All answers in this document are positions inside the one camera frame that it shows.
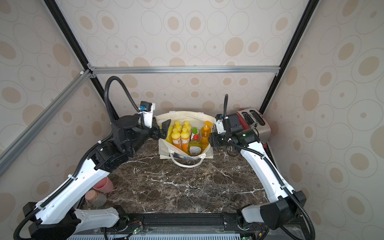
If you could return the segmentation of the orange bottle yellow cap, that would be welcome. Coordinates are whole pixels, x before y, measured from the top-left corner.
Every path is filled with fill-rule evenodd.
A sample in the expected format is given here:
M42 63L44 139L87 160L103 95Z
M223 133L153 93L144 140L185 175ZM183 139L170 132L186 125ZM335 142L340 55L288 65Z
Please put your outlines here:
M181 123L179 121L176 121L175 125L174 125L174 129L177 129L178 132L181 133L183 130L183 126L181 125Z
M191 126L189 121L185 121L184 122L184 128L186 128L188 130L188 133L191 135L191 133L192 133L192 126Z
M181 133L180 133L180 131L177 128L173 128L173 131L172 131L172 134L171 134L171 138L172 138L173 145L176 148L181 150L182 149Z
M183 128L181 132L181 140L182 140L182 150L185 153L188 153L189 143L190 143L190 134L186 128Z

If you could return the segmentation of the orange pump dish soap bottle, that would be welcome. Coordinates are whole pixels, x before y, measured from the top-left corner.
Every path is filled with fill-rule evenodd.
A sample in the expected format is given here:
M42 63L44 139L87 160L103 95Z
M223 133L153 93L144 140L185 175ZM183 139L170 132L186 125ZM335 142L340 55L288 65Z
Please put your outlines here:
M203 145L203 150L205 150L209 145L209 137L212 132L212 128L213 128L213 123L211 123L210 121L205 121L204 126L200 130L201 143Z

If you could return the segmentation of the yellow-green bottle red cap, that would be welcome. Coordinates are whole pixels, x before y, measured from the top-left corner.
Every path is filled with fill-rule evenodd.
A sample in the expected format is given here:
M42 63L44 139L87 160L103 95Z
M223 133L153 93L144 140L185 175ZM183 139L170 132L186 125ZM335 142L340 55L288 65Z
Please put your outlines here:
M190 156L198 156L203 151L203 145L201 143L201 140L199 138L199 135L193 135L188 148L188 153Z

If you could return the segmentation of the white bottle green cap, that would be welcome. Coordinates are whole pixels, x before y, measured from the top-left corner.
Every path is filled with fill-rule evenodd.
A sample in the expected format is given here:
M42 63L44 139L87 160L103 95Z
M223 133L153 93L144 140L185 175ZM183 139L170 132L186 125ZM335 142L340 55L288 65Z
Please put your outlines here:
M193 128L191 140L195 140L199 138L199 130L197 128Z

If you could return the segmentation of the cream starry night tote bag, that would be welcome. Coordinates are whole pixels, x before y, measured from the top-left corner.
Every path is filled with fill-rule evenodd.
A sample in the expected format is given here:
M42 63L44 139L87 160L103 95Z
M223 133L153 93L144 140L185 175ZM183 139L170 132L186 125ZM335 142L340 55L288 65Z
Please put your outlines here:
M166 138L159 140L161 159L170 159L182 168L195 168L205 159L212 159L214 153L208 141L216 120L202 112L171 111L155 117L161 127L170 120Z

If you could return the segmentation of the yellow pump dish soap bottle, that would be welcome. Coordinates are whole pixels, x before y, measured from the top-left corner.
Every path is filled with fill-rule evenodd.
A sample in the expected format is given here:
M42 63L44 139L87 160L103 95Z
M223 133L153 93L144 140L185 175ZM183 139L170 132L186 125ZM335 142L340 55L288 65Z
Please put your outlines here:
M173 126L169 126L168 128L168 133L167 133L167 137L166 137L166 141L170 144L173 143L173 140L172 140L172 133L173 133Z

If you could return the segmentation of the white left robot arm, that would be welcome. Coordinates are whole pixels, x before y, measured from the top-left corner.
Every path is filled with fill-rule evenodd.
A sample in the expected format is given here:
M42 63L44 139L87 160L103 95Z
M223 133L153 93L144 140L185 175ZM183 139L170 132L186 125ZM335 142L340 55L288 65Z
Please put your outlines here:
M147 139L165 139L171 120L160 127L139 126L139 115L124 116L111 123L111 133L92 146L81 158L74 173L43 200L23 207L25 218L16 227L13 238L30 223L32 240L66 240L71 235L95 228L123 229L127 214L122 207L83 211L74 207L94 185L126 163Z

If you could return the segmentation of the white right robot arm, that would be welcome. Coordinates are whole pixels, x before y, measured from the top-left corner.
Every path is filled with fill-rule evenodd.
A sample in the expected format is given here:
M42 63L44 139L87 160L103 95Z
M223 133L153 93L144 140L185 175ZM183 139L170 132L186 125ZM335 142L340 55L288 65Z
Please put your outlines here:
M269 202L242 208L241 215L246 223L264 223L275 230L300 216L302 212L296 203L303 207L307 201L306 195L302 191L296 191L283 178L252 130L229 137L213 133L209 137L209 143L213 147L230 146L239 149L264 187Z

